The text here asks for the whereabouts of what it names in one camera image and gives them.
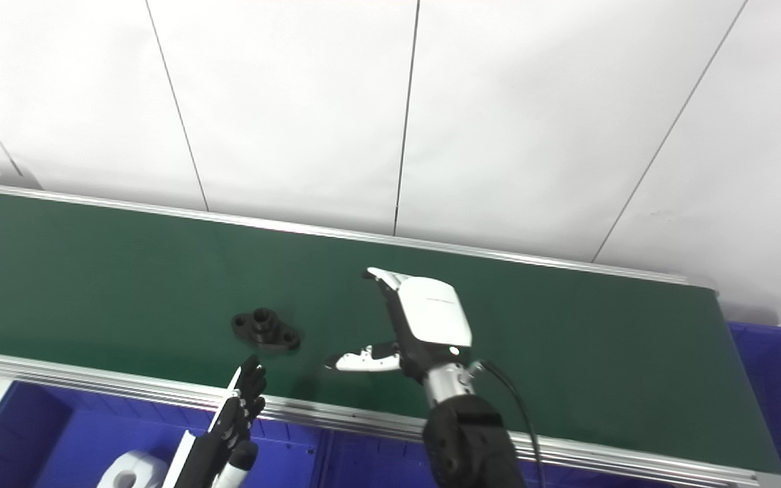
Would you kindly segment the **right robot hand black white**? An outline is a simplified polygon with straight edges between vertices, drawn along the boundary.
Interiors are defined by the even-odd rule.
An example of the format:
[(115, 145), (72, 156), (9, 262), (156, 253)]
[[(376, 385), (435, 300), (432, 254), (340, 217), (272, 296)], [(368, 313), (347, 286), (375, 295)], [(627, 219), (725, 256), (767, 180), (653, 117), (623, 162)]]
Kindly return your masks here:
[(363, 277), (377, 283), (394, 338), (335, 353), (325, 360), (326, 368), (345, 373), (399, 370), (421, 384), (433, 369), (468, 361), (473, 335), (453, 285), (380, 268), (367, 268)]

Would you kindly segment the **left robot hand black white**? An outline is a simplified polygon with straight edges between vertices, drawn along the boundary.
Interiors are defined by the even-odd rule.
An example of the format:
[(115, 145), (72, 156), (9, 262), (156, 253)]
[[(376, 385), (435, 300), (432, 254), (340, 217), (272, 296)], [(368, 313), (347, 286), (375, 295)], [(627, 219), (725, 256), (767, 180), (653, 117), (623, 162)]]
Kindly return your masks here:
[(194, 436), (171, 487), (239, 487), (258, 457), (252, 424), (266, 407), (266, 368), (250, 355), (230, 380), (207, 432)]

